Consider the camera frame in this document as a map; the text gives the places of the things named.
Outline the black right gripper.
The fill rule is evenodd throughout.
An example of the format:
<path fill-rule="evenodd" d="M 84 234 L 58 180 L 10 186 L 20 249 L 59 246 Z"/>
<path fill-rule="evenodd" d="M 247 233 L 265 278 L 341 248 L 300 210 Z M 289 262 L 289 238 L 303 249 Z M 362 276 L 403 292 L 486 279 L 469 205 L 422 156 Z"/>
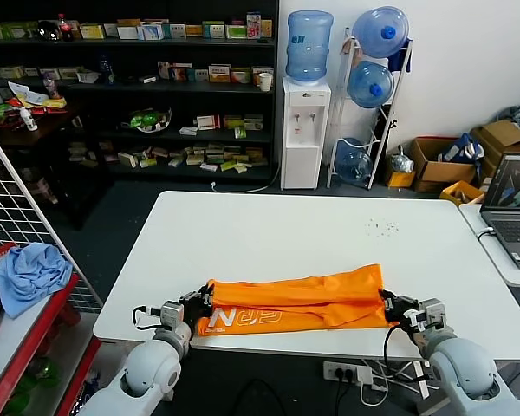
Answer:
<path fill-rule="evenodd" d="M 408 296 L 397 296 L 386 289 L 379 290 L 380 297 L 385 304 L 385 318 L 393 327 L 400 325 L 402 328 L 417 328 L 418 317 L 421 314 L 420 303 Z"/>

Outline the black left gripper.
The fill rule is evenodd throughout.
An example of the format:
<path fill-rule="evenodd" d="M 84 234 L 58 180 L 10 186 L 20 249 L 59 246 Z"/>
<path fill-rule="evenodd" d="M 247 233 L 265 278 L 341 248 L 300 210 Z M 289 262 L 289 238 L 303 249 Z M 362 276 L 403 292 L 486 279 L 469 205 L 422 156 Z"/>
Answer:
<path fill-rule="evenodd" d="M 206 284 L 179 298 L 179 304 L 184 309 L 183 321 L 185 323 L 196 323 L 200 318 L 211 317 L 213 289 L 213 285 Z"/>

